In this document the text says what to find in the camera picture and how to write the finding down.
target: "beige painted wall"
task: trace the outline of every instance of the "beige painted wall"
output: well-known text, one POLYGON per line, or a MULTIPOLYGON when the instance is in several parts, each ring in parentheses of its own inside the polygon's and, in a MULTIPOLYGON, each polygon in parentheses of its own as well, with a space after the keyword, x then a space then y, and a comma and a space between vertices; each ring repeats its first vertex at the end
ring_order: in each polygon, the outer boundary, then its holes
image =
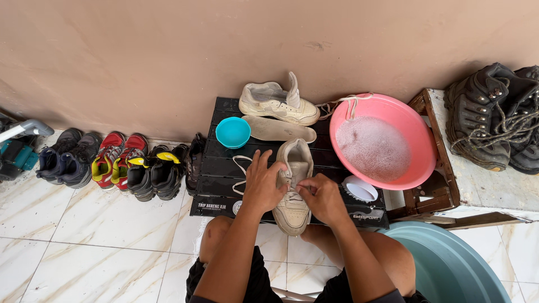
POLYGON ((539 2, 0 1, 0 106, 56 128, 191 140, 215 97, 298 77, 313 103, 539 63, 539 2))

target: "white brush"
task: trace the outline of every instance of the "white brush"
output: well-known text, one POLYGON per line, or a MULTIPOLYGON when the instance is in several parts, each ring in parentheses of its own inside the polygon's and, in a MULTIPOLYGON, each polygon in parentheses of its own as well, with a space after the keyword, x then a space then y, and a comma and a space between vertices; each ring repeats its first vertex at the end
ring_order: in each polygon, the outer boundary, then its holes
POLYGON ((378 199, 378 191, 371 184, 351 175, 344 179, 342 186, 346 193, 356 200, 372 202, 378 199))

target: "black shoe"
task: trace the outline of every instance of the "black shoe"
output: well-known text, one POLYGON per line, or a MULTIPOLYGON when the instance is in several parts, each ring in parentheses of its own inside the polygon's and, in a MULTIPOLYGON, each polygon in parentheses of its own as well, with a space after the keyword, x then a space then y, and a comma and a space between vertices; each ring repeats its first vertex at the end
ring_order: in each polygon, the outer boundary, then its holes
POLYGON ((81 188, 92 179, 91 165, 101 145, 98 134, 87 133, 77 146, 60 156, 58 182, 70 188, 81 188))
POLYGON ((499 116, 496 104, 503 106, 506 99, 512 103, 520 82, 510 69, 495 63, 453 83, 445 94, 445 106, 450 110, 446 132, 452 150, 485 169, 504 170, 509 163, 509 143, 488 138, 496 126, 493 116, 499 116))
POLYGON ((158 145, 151 150, 148 157, 137 156, 127 159, 127 162, 132 164, 127 170, 127 188, 139 201, 147 202, 155 197, 155 190, 151 186, 151 169, 161 161, 157 154, 167 151, 167 146, 158 145))
MULTIPOLYGON (((539 66, 524 67, 517 71, 515 74, 520 78, 531 79, 534 81, 539 80, 539 66)), ((520 102, 514 103, 506 113, 507 117, 514 115, 529 114, 533 115, 529 121, 525 124, 526 128, 532 127, 539 123, 537 118, 539 112, 539 82, 535 88, 535 92, 530 96, 531 98, 525 98, 520 102)), ((511 159, 509 165, 514 169, 528 175, 539 174, 539 131, 537 128, 524 132, 520 135, 523 138, 523 142, 511 143, 511 159)))
POLYGON ((190 196, 193 196, 197 189, 198 175, 201 170, 202 154, 204 153, 205 145, 206 139, 202 138, 200 134, 197 134, 191 142, 189 152, 185 159, 187 166, 187 172, 185 173, 185 188, 190 196))
POLYGON ((161 161, 151 169, 151 186, 157 190, 159 199, 170 200, 178 194, 185 174, 185 165, 182 160, 187 154, 187 149, 187 145, 180 144, 172 151, 157 154, 161 161))
POLYGON ((77 146, 81 137, 82 133, 78 129, 70 128, 63 131, 56 140, 56 144, 45 147, 39 153, 39 170, 36 170, 36 177, 43 178, 52 184, 61 184, 56 179, 60 172, 60 155, 77 146))

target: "soapy water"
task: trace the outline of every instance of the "soapy water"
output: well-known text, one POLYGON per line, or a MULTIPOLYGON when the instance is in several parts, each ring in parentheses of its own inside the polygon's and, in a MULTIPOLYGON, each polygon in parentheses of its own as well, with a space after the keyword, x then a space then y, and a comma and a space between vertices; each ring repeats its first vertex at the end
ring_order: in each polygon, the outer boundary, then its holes
POLYGON ((335 134, 343 156, 363 175, 391 182, 408 170, 410 147, 399 130, 369 116, 345 121, 335 134))

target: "red sneaker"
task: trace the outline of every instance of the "red sneaker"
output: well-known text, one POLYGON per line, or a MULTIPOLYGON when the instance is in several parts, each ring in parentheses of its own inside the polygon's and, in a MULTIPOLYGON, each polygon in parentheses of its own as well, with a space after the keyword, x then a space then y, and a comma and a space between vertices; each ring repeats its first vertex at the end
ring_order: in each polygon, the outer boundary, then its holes
POLYGON ((127 138, 122 154, 114 161, 112 166, 112 178, 110 181, 121 191, 129 191, 127 188, 127 170, 131 163, 127 159, 131 157, 147 156, 148 142, 141 134, 133 134, 127 138))
POLYGON ((114 161, 122 153, 123 135, 119 132, 108 134, 99 146, 98 155, 92 162, 92 179, 98 183, 102 190, 111 190, 114 184, 112 178, 112 166, 114 161))

